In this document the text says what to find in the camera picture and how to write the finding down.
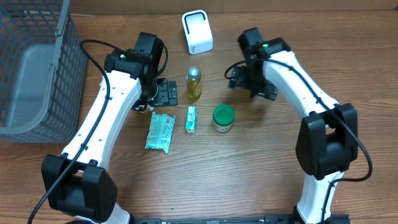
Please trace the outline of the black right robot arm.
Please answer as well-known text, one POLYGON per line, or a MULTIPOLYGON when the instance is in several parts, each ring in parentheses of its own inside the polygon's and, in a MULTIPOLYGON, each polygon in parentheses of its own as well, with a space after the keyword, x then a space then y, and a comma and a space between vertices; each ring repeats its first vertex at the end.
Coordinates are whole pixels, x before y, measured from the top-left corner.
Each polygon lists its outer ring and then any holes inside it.
POLYGON ((267 215, 266 223, 349 223, 330 211, 337 180, 358 157, 358 114, 324 92, 280 37, 264 40, 258 28, 238 37, 244 60, 228 68, 229 88, 275 100, 281 93, 302 120, 295 147, 305 173, 302 196, 292 215, 267 215))

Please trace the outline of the cream brown bread bag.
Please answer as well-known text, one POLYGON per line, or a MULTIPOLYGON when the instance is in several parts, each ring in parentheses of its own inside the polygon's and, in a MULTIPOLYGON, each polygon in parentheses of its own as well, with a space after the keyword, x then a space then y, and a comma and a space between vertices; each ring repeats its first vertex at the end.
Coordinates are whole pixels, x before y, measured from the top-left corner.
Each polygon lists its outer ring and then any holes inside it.
POLYGON ((154 107, 151 105, 145 104, 145 105, 139 105, 138 107, 134 108, 136 111, 140 113, 146 113, 154 110, 154 107))

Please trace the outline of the green-capped white bottle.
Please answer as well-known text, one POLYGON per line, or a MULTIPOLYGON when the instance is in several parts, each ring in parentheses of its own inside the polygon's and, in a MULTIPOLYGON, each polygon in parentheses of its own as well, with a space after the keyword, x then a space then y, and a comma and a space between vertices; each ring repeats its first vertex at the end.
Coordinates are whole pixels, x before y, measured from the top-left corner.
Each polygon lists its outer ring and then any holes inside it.
POLYGON ((234 119, 234 109, 230 105, 218 105, 212 115, 212 125, 218 132, 227 132, 231 129, 234 119))

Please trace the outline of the yellow Vim dish soap bottle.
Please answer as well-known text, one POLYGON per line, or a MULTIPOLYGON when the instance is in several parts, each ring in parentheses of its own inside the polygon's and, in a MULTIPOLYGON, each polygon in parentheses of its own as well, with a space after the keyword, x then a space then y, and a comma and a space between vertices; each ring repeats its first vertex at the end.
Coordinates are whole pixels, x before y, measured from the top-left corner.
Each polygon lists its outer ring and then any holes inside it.
POLYGON ((190 67, 186 76, 187 97, 190 101, 198 101, 201 97, 201 71, 197 67, 190 67))

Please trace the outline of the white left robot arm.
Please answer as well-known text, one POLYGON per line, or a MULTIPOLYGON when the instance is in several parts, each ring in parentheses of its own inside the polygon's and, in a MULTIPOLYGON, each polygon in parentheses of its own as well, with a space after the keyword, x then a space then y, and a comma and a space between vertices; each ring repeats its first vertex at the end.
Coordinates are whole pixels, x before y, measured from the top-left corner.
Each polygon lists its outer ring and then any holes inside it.
POLYGON ((107 170, 114 143, 130 111, 176 106, 177 84, 162 78, 160 58, 164 42, 141 32, 134 48, 114 47, 104 65, 98 95, 80 129, 60 156, 47 155, 41 172, 46 193, 28 222, 44 202, 53 210, 75 217, 75 223, 134 223, 134 216, 117 204, 118 188, 107 170))

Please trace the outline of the small teal white box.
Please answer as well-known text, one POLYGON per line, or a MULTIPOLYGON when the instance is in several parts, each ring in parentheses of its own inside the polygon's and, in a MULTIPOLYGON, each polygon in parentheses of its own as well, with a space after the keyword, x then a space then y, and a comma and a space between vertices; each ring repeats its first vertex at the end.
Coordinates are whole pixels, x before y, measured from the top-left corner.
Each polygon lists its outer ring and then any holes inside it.
POLYGON ((189 106, 187 109, 185 129, 190 134, 195 134, 197 131, 197 109, 195 106, 189 106))

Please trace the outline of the light teal snack packet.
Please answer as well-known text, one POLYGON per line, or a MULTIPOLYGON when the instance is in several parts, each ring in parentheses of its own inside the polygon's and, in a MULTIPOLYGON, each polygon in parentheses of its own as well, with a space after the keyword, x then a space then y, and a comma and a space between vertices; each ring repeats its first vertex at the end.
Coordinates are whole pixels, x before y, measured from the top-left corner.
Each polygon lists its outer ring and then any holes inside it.
POLYGON ((146 139, 146 149, 163 150, 169 153, 174 130, 175 116, 152 112, 149 133, 146 139))

